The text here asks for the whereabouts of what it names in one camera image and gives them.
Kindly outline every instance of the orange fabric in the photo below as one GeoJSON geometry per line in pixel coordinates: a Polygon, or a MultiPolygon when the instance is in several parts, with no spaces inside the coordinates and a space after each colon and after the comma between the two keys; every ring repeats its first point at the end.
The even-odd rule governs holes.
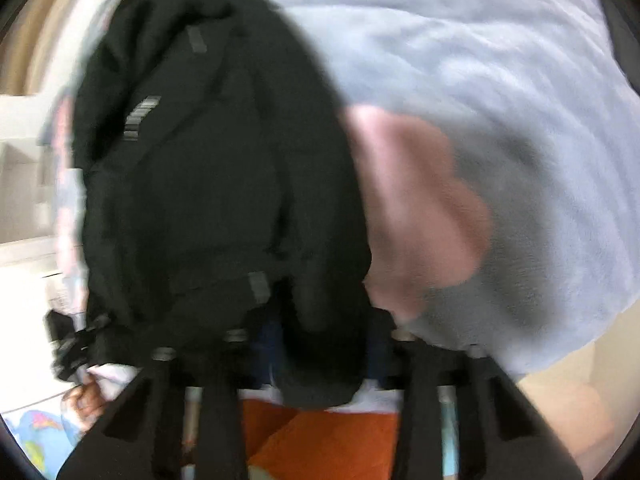
{"type": "Polygon", "coordinates": [[[284,408],[262,402],[244,400],[242,402],[242,426],[247,457],[252,457],[267,439],[294,418],[298,410],[284,408]]]}
{"type": "Polygon", "coordinates": [[[275,480],[388,480],[398,417],[300,412],[251,456],[275,480]]]}

